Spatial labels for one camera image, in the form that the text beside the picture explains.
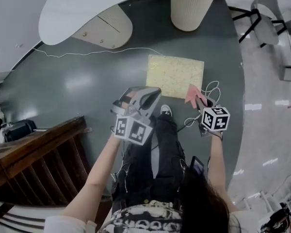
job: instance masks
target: white cylindrical table base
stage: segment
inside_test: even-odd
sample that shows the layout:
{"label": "white cylindrical table base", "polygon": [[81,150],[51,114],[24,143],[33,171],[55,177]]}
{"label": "white cylindrical table base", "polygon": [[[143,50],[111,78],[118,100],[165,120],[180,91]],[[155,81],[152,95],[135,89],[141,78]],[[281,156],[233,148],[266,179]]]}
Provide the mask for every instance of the white cylindrical table base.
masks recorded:
{"label": "white cylindrical table base", "polygon": [[131,20],[115,5],[91,19],[72,36],[107,49],[116,49],[128,42],[131,34]]}
{"label": "white cylindrical table base", "polygon": [[171,21],[182,31],[198,28],[213,0],[171,0]]}

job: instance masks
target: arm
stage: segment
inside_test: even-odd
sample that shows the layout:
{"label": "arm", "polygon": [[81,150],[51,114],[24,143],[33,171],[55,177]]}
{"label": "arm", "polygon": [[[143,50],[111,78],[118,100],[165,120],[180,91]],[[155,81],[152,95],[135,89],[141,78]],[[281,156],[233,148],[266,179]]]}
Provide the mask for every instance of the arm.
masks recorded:
{"label": "arm", "polygon": [[106,146],[90,171],[81,191],[62,211],[61,215],[87,221],[95,221],[102,193],[111,173],[120,140],[111,134]]}
{"label": "arm", "polygon": [[219,137],[213,135],[210,151],[210,163],[208,170],[208,180],[212,188],[225,201],[229,212],[238,211],[238,208],[232,203],[226,192],[226,174],[222,150],[222,141]]}

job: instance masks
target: black chair leg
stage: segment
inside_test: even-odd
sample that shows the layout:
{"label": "black chair leg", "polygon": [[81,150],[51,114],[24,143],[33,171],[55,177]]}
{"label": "black chair leg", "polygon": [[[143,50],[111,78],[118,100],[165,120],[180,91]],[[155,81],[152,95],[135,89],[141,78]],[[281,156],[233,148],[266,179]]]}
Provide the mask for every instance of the black chair leg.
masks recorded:
{"label": "black chair leg", "polygon": [[250,17],[250,16],[252,16],[252,15],[254,15],[254,14],[257,14],[257,15],[258,15],[257,20],[256,20],[254,23],[252,23],[252,25],[250,26],[250,28],[249,28],[249,29],[244,33],[244,35],[239,39],[239,43],[241,43],[241,42],[246,38],[246,36],[247,36],[251,31],[254,30],[254,28],[255,28],[255,27],[257,26],[257,24],[262,20],[262,18],[261,18],[261,15],[260,15],[260,12],[258,11],[258,9],[253,9],[252,11],[250,11],[250,12],[248,12],[248,13],[244,13],[244,14],[242,14],[242,15],[239,15],[239,16],[233,18],[233,21],[236,21],[236,20],[241,19],[241,18],[244,18],[244,17]]}
{"label": "black chair leg", "polygon": [[[282,23],[283,24],[283,28],[277,32],[277,35],[281,35],[284,31],[287,30],[287,26],[286,26],[284,20],[272,20],[272,23]],[[263,43],[260,45],[260,47],[263,48],[265,45],[266,45],[266,43]]]}

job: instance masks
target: white cable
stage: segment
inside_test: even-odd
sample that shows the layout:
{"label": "white cable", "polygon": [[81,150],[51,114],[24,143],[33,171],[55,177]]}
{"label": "white cable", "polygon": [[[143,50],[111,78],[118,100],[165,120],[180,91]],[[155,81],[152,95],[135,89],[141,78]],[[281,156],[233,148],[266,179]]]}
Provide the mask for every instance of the white cable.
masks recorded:
{"label": "white cable", "polygon": [[112,176],[114,182],[116,182],[116,179],[115,179],[115,177],[113,176],[113,174],[111,174],[111,176]]}
{"label": "white cable", "polygon": [[127,51],[127,50],[133,50],[133,49],[147,49],[147,50],[151,50],[153,52],[156,52],[158,53],[159,55],[162,55],[160,52],[157,52],[155,51],[154,49],[151,49],[151,48],[129,48],[129,49],[124,49],[124,50],[121,50],[121,51],[109,51],[109,50],[104,50],[104,51],[98,51],[98,52],[90,52],[90,53],[72,53],[72,52],[68,52],[68,53],[65,53],[61,56],[56,56],[56,55],[51,55],[51,54],[47,54],[45,51],[42,51],[42,50],[38,50],[38,49],[33,49],[33,50],[36,50],[37,52],[43,52],[47,57],[55,57],[55,58],[62,58],[66,55],[82,55],[82,56],[86,56],[86,55],[90,55],[90,54],[93,54],[93,53],[102,53],[102,52],[110,52],[110,53],[118,53],[118,52],[124,52],[124,51]]}
{"label": "white cable", "polygon": [[[212,83],[215,83],[215,82],[217,82],[218,84],[213,88],[213,89],[211,89],[210,91],[208,91],[208,86],[209,85],[211,85]],[[210,82],[207,86],[206,86],[206,90],[204,91],[204,90],[201,90],[202,92],[205,92],[205,96],[206,97],[210,97],[210,94],[214,91],[214,90],[218,90],[219,91],[219,96],[218,96],[218,99],[216,100],[216,102],[218,102],[219,101],[219,99],[220,99],[220,97],[221,97],[221,91],[220,91],[220,88],[219,88],[219,84],[220,84],[220,82],[219,81],[212,81],[212,82]]]}
{"label": "white cable", "polygon": [[[217,85],[216,85],[213,89],[211,89],[211,90],[209,91],[209,90],[208,90],[208,87],[209,87],[209,85],[211,85],[212,83],[217,83]],[[204,90],[201,90],[201,91],[205,93],[205,96],[206,96],[206,97],[209,97],[210,94],[211,94],[214,90],[218,90],[218,91],[219,91],[219,96],[218,96],[218,99],[216,100],[216,102],[218,102],[219,99],[220,99],[220,96],[221,96],[221,91],[220,91],[220,88],[219,88],[219,84],[220,84],[219,81],[212,81],[212,82],[210,82],[210,83],[206,86],[206,90],[205,90],[205,91],[204,91]],[[185,127],[187,127],[187,128],[191,127],[191,126],[195,123],[195,121],[196,121],[197,119],[199,119],[200,116],[201,116],[201,114],[199,113],[199,115],[198,115],[197,117],[188,117],[187,119],[185,119],[185,120],[184,120],[184,125],[185,125]]]}

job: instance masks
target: cable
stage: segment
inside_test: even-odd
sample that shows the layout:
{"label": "cable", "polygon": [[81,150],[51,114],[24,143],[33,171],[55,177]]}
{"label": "cable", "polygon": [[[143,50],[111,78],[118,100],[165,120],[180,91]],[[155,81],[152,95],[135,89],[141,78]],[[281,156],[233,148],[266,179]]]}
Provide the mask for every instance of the cable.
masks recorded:
{"label": "cable", "polygon": [[153,52],[156,52],[156,53],[158,53],[159,55],[162,55],[160,52],[157,52],[156,50],[151,49],[151,48],[129,48],[129,49],[121,50],[121,51],[109,51],[109,50],[104,50],[104,51],[97,51],[97,52],[90,52],[90,53],[72,53],[72,52],[68,52],[68,53],[65,53],[65,54],[60,55],[60,56],[47,54],[45,51],[38,50],[38,49],[33,49],[33,50],[36,50],[37,52],[43,52],[47,57],[62,58],[62,57],[64,57],[64,56],[66,56],[66,55],[81,55],[81,56],[87,56],[87,55],[90,55],[90,54],[93,54],[93,53],[103,53],[103,52],[118,53],[118,52],[125,52],[125,51],[127,51],[127,50],[133,50],[133,49],[147,49],[147,50],[151,50],[151,51],[153,51]]}
{"label": "cable", "polygon": [[188,117],[187,119],[185,119],[185,120],[184,120],[184,125],[185,125],[185,127],[187,127],[187,128],[191,127],[191,126],[194,124],[194,122],[195,122],[197,119],[200,118],[200,116],[201,116],[201,114],[199,114],[197,117]]}
{"label": "cable", "polygon": [[122,170],[122,168],[123,168],[125,165],[129,164],[129,163],[125,163],[125,164],[123,164],[123,163],[124,163],[124,158],[125,158],[125,142],[123,141],[122,165],[121,165],[121,167],[120,167],[120,169],[119,169],[119,171],[118,171],[117,173],[113,173],[113,174],[111,173],[111,176],[112,176],[114,182],[116,182],[117,175],[118,175],[119,172]]}
{"label": "cable", "polygon": [[177,133],[180,132],[181,130],[183,130],[185,127],[187,127],[188,124],[194,123],[196,120],[197,120],[197,118],[193,118],[191,121],[189,121],[188,123],[184,124],[182,128],[177,130]]}
{"label": "cable", "polygon": [[[215,82],[217,82],[218,84],[213,88],[213,89],[211,89],[210,91],[208,91],[208,86],[209,85],[211,85],[212,83],[215,83]],[[205,92],[205,96],[206,97],[210,97],[210,94],[214,91],[214,90],[218,90],[219,91],[219,96],[218,96],[218,99],[216,100],[216,102],[218,102],[219,101],[219,99],[220,99],[220,97],[221,97],[221,90],[220,90],[220,88],[219,88],[219,84],[220,84],[220,82],[219,81],[212,81],[212,82],[210,82],[207,86],[206,86],[206,90],[204,91],[204,90],[201,90],[202,92]]]}

